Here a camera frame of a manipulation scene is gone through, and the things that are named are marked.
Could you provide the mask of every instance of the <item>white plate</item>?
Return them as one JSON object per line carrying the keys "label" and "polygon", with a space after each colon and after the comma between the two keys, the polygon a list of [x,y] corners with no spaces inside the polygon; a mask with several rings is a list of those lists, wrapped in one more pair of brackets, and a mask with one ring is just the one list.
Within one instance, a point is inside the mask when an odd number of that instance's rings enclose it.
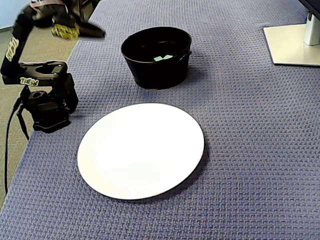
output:
{"label": "white plate", "polygon": [[205,147],[196,120],[159,103],[118,109],[96,122],[77,155],[80,174],[97,192],[136,200],[162,194],[197,167]]}

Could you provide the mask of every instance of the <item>blue tablecloth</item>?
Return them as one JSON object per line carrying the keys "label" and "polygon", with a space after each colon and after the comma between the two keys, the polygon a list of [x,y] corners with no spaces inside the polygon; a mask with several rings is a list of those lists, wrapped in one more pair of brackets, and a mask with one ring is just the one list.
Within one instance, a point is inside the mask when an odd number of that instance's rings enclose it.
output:
{"label": "blue tablecloth", "polygon": [[[0,214],[0,239],[320,239],[320,69],[275,66],[263,27],[305,22],[298,0],[105,0],[68,65],[72,124],[35,132]],[[189,75],[167,90],[138,87],[121,54],[154,26],[192,36]],[[191,114],[208,157],[159,197],[120,201],[82,179],[77,149],[102,116],[137,103]]]}

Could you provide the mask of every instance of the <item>white monitor base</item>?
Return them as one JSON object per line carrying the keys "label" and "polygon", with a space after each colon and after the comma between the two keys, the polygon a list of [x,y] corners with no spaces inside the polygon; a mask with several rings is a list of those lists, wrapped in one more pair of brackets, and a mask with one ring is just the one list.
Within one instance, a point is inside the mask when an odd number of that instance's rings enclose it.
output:
{"label": "white monitor base", "polygon": [[265,27],[263,30],[274,64],[320,67],[320,45],[304,43],[306,24]]}

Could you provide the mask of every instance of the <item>bucket handle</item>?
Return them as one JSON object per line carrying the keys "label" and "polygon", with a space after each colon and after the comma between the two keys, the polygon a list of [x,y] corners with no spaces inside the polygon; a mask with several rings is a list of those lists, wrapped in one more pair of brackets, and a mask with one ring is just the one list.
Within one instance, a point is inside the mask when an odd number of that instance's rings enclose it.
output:
{"label": "bucket handle", "polygon": [[190,55],[192,54],[192,51],[188,51],[185,55],[183,55],[180,59],[179,59],[179,61],[177,61],[176,63],[179,63],[182,59],[184,59],[185,57],[189,57]]}

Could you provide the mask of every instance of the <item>monitor stand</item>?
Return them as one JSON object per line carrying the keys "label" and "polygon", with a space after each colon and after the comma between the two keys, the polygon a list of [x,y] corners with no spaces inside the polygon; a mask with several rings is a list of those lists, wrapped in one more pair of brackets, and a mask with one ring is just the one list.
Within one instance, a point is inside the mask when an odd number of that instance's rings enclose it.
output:
{"label": "monitor stand", "polygon": [[263,30],[275,65],[320,67],[320,21],[313,14],[306,24]]}

